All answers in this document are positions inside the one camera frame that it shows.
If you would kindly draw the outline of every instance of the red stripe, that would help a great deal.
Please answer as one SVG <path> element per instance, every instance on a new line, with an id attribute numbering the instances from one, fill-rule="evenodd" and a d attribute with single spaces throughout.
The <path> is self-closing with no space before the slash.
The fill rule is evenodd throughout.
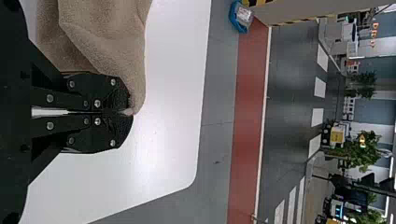
<path id="1" fill-rule="evenodd" d="M 239 36 L 228 224 L 251 224 L 256 201 L 268 27 Z"/>

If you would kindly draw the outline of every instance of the white road marking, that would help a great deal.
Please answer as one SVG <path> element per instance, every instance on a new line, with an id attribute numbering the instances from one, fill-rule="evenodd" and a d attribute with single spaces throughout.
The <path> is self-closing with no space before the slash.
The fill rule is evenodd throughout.
<path id="1" fill-rule="evenodd" d="M 257 216 L 259 214 L 259 197 L 260 197 L 260 179 L 262 177 L 262 148 L 264 142 L 264 127 L 265 127 L 265 111 L 267 106 L 267 93 L 268 93 L 268 74 L 270 70 L 270 56 L 271 56 L 271 36 L 272 36 L 272 27 L 268 29 L 268 45 L 267 45 L 267 58 L 266 58 L 266 67 L 265 67 L 265 81 L 264 81 L 264 98 L 262 104 L 262 133 L 260 140 L 260 153 L 259 153 L 259 167 L 257 172 L 257 187 L 256 187 L 256 204 L 254 209 L 254 214 Z"/>
<path id="2" fill-rule="evenodd" d="M 293 224 L 293 221 L 294 221 L 294 207 L 296 204 L 296 190 L 297 190 L 297 187 L 295 187 L 289 194 L 288 224 Z"/>
<path id="3" fill-rule="evenodd" d="M 320 137 L 321 137 L 321 134 L 316 136 L 315 138 L 311 139 L 311 141 L 309 141 L 308 158 L 311 158 L 320 149 Z"/>
<path id="4" fill-rule="evenodd" d="M 315 77 L 315 96 L 325 98 L 326 96 L 326 82 Z"/>
<path id="5" fill-rule="evenodd" d="M 296 224 L 301 224 L 301 219 L 302 219 L 302 215 L 303 215 L 304 186 L 305 186 L 305 177 L 303 177 L 303 179 L 300 181 L 300 190 L 298 193 Z"/>
<path id="6" fill-rule="evenodd" d="M 323 123 L 323 113 L 324 113 L 323 108 L 314 108 L 312 110 L 311 127 L 315 127 L 315 126 Z"/>
<path id="7" fill-rule="evenodd" d="M 329 56 L 327 56 L 321 45 L 318 45 L 318 64 L 327 72 L 329 68 Z"/>
<path id="8" fill-rule="evenodd" d="M 285 200 L 280 203 L 275 210 L 275 221 L 274 224 L 283 224 L 283 216 L 285 211 Z"/>

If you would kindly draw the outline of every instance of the green plant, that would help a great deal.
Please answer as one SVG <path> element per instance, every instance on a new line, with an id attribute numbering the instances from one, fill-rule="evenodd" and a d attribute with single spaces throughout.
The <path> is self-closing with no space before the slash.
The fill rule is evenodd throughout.
<path id="1" fill-rule="evenodd" d="M 374 86 L 376 82 L 376 71 L 353 75 L 350 79 L 353 82 L 358 82 L 362 86 Z"/>
<path id="2" fill-rule="evenodd" d="M 376 203 L 376 194 L 369 192 L 367 201 L 369 204 Z"/>
<path id="3" fill-rule="evenodd" d="M 359 136 L 361 135 L 365 138 L 365 147 L 361 147 L 361 143 L 359 142 Z M 374 165 L 381 158 L 376 150 L 381 136 L 376 135 L 373 131 L 361 131 L 359 136 L 353 141 L 346 141 L 344 147 L 336 147 L 335 149 L 325 151 L 325 153 L 345 160 L 348 169 L 359 167 L 360 172 L 366 173 L 369 166 Z"/>
<path id="4" fill-rule="evenodd" d="M 348 223 L 352 222 L 350 219 L 355 218 L 358 224 L 386 224 L 387 220 L 382 218 L 382 214 L 376 210 L 369 209 L 366 214 L 350 214 Z"/>
<path id="5" fill-rule="evenodd" d="M 376 73 L 366 72 L 349 77 L 352 84 L 346 87 L 346 97 L 371 99 L 375 94 Z"/>
<path id="6" fill-rule="evenodd" d="M 373 87 L 362 87 L 358 89 L 358 95 L 362 98 L 371 99 L 374 96 L 375 88 Z"/>

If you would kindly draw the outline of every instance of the crosswalk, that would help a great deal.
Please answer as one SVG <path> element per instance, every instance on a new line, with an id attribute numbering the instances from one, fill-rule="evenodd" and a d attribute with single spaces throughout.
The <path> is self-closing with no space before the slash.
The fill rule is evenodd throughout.
<path id="1" fill-rule="evenodd" d="M 297 193 L 297 187 L 291 190 L 289 194 L 289 205 L 288 205 L 288 213 L 287 213 L 287 224 L 293 224 L 294 218 L 296 220 L 296 224 L 301 224 L 302 216 L 303 216 L 303 206 L 304 206 L 304 186 L 305 186 L 305 177 L 303 177 L 300 181 L 299 193 Z M 297 214 L 295 214 L 295 205 L 297 199 Z M 285 216 L 285 200 L 283 200 L 275 210 L 275 220 L 274 224 L 283 224 Z"/>
<path id="2" fill-rule="evenodd" d="M 321 45 L 318 45 L 318 65 L 325 71 L 328 71 L 329 56 L 325 53 Z M 324 99 L 326 97 L 326 83 L 319 77 L 315 77 L 315 91 L 314 96 Z M 312 109 L 312 122 L 311 127 L 317 127 L 323 123 L 324 108 L 313 108 Z M 314 137 L 309 142 L 309 155 L 311 158 L 320 149 L 320 137 Z M 289 194 L 288 207 L 287 207 L 287 224 L 302 224 L 303 210 L 304 210 L 304 187 L 305 187 L 305 176 L 301 179 L 300 185 L 291 190 Z M 275 210 L 275 221 L 274 224 L 284 223 L 285 212 L 285 200 L 283 200 Z"/>

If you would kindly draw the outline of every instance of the blue object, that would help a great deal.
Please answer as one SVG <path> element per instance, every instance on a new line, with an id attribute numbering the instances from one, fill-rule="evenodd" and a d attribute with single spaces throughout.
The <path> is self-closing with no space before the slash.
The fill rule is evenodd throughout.
<path id="1" fill-rule="evenodd" d="M 242 4 L 242 3 L 238 0 L 236 0 L 231 4 L 229 19 L 230 19 L 230 22 L 233 24 L 233 27 L 235 27 L 236 30 L 239 31 L 239 33 L 247 34 L 248 28 L 236 20 L 236 8 L 238 7 L 238 4 Z"/>

